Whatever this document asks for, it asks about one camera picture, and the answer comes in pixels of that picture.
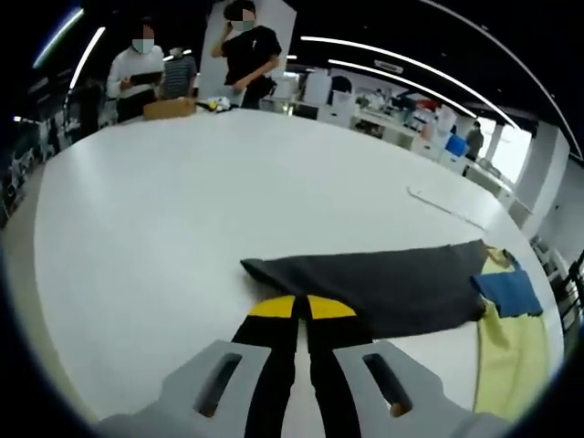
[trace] hand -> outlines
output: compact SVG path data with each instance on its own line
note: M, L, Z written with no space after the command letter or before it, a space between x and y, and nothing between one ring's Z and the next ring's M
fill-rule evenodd
M234 89L236 91L243 91L245 89L245 87L247 87L248 85L249 85L249 79L242 78L242 79L239 79L237 82L235 82Z
M131 83L130 78L125 78L120 82L120 90L123 91L124 89L131 89L134 84Z

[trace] blue object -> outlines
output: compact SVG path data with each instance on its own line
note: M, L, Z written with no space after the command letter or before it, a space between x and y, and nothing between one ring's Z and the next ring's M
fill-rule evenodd
M493 301L501 318L520 315L538 316L543 313L527 272L501 272L473 276L473 285L489 301Z
M453 134L446 143L446 150L449 151L452 155L461 157L464 155L464 151L466 150L466 140L462 137L459 137L458 135Z

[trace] round table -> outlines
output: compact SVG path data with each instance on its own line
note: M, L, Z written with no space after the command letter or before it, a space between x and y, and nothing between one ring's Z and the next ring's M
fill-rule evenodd
M411 197L406 186L485 230ZM114 126L59 154L38 201L36 281L62 365L104 418L153 402L165 376L213 340L231 339L260 299L243 258L477 238L508 249L528 272L555 370L562 337L550 286L491 193L386 142L280 114L240 109ZM472 409L475 323L392 341ZM307 421L300 400L309 385L307 375L297 378L285 436L298 428L318 436L318 415Z

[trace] cardboard box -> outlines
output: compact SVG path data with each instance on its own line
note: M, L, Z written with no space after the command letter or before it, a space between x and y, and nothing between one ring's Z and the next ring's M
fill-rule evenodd
M196 99L159 100L144 106L144 119L173 119L186 117L196 112Z

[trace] phone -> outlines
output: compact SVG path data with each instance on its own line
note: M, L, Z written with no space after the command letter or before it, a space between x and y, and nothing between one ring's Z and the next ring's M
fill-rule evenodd
M162 72L154 73L142 73L140 75L134 75L130 78L131 83L134 85L144 85L144 84L157 84L162 79Z

